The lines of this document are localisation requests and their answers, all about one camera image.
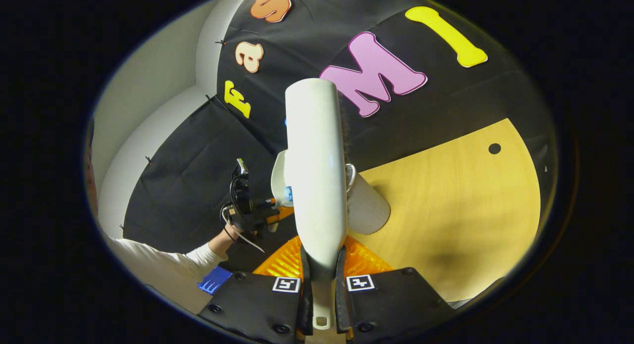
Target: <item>white wall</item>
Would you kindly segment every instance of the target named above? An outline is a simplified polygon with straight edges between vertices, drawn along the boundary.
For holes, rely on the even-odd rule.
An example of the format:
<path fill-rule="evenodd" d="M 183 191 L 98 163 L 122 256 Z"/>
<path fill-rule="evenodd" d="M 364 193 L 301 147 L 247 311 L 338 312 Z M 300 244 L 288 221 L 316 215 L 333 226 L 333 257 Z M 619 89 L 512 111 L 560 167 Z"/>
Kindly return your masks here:
<path fill-rule="evenodd" d="M 207 100 L 205 95 L 215 94 L 220 57 L 220 44 L 215 41 L 224 37 L 242 1 L 210 1 L 174 21 L 124 63 L 106 90 L 111 90 L 111 99 L 106 99 L 104 93 L 95 114 L 93 167 L 98 187 L 99 221 L 111 238 L 123 237 L 119 225 L 124 224 L 130 196 L 148 164 L 145 156 L 152 158 L 165 139 Z M 205 11 L 206 19 L 201 19 Z M 190 46 L 194 36 L 198 41 L 193 51 Z M 176 43 L 172 39 L 186 41 Z M 174 68 L 173 77 L 157 78 L 152 70 L 165 73 L 169 68 Z M 181 80 L 170 84 L 176 77 Z M 131 80 L 145 82 L 134 85 Z M 161 102 L 157 96 L 140 98 L 154 89 L 161 89 L 160 98 L 165 98 L 167 102 Z M 125 105 L 121 105 L 114 96 L 126 100 Z M 120 138 L 124 141 L 117 145 Z M 102 172 L 100 179 L 97 176 L 98 165 Z"/>
<path fill-rule="evenodd" d="M 170 98 L 194 85 L 200 29 L 216 2 L 198 6 L 154 34 L 130 55 L 104 90 L 95 109 L 93 138 L 98 193 L 111 161 L 134 129 Z"/>

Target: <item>blue tape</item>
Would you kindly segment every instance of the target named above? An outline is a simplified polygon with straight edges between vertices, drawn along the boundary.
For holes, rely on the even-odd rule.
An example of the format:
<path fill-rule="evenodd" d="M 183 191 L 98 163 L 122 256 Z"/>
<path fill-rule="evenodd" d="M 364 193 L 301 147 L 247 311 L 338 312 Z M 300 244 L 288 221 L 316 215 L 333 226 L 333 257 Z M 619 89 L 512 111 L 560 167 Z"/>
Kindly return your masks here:
<path fill-rule="evenodd" d="M 202 282 L 198 283 L 198 286 L 200 290 L 213 295 L 215 291 L 222 286 L 222 284 L 227 282 L 231 275 L 233 275 L 233 272 L 229 272 L 220 266 L 216 266 L 207 276 L 205 276 L 205 278 L 202 279 Z"/>

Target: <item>black fabric backdrop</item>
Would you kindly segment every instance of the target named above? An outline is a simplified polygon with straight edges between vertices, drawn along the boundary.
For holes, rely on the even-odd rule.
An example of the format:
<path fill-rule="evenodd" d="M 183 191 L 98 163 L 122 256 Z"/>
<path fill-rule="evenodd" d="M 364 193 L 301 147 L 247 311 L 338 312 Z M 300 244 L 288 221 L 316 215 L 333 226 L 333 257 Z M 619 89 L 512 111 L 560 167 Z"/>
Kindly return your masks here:
<path fill-rule="evenodd" d="M 430 0 L 291 0 L 291 9 L 278 23 L 252 17 L 249 9 L 254 1 L 240 5 L 226 31 L 218 98 L 186 119 L 141 175 L 125 215 L 125 238 L 163 251 L 184 252 L 215 235 L 221 229 L 219 207 L 228 199 L 229 173 L 238 157 L 251 169 L 252 189 L 263 195 L 270 192 L 275 155 L 287 147 L 286 88 L 318 77 L 329 65 L 359 70 L 347 45 L 363 31 L 375 34 L 380 44 L 410 68 L 425 73 L 428 81 L 397 96 L 384 80 L 392 100 L 380 102 L 379 111 L 368 118 L 359 116 L 358 108 L 342 98 L 348 161 L 367 170 L 509 118 L 534 161 L 543 225 L 557 173 L 557 139 L 550 114 L 518 62 L 478 26 Z M 487 62 L 460 66 L 455 51 L 441 37 L 405 17 L 414 6 L 437 10 L 487 53 Z M 256 73 L 235 61 L 235 48 L 242 41 L 264 48 Z M 251 105 L 250 118 L 225 105 L 226 80 Z M 269 253 L 296 234 L 292 218 L 279 229 L 265 234 L 262 246 Z M 234 246 L 224 266 L 253 270 L 266 256 L 248 246 Z"/>

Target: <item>screw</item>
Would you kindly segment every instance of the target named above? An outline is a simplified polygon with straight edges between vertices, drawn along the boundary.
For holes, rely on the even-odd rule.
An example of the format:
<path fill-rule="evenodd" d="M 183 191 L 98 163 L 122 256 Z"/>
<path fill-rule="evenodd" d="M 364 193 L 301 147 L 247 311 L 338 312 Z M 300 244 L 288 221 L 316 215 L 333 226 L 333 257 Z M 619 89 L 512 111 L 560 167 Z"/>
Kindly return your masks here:
<path fill-rule="evenodd" d="M 367 333 L 374 329 L 374 324 L 372 324 L 371 322 L 361 322 L 357 326 L 357 328 L 359 329 L 360 332 Z"/>
<path fill-rule="evenodd" d="M 290 328 L 288 326 L 285 326 L 284 324 L 276 324 L 273 326 L 273 330 L 276 333 L 279 334 L 286 334 L 288 332 L 290 332 Z"/>
<path fill-rule="evenodd" d="M 209 310 L 211 310 L 213 313 L 222 312 L 222 308 L 220 308 L 219 305 L 211 305 L 211 306 L 209 306 Z"/>

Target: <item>white sleeve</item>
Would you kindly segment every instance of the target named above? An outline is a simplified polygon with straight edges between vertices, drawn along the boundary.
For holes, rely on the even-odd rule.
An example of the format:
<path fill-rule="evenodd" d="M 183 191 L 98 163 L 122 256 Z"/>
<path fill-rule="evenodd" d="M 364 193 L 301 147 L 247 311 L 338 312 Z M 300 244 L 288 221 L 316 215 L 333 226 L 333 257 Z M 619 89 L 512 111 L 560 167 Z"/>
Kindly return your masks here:
<path fill-rule="evenodd" d="M 150 285 L 163 296 L 193 314 L 199 314 L 211 299 L 200 290 L 202 281 L 218 263 L 228 260 L 226 254 L 214 253 L 205 243 L 187 253 L 165 253 L 136 241 L 113 240 L 101 229 L 109 249 L 144 285 Z"/>

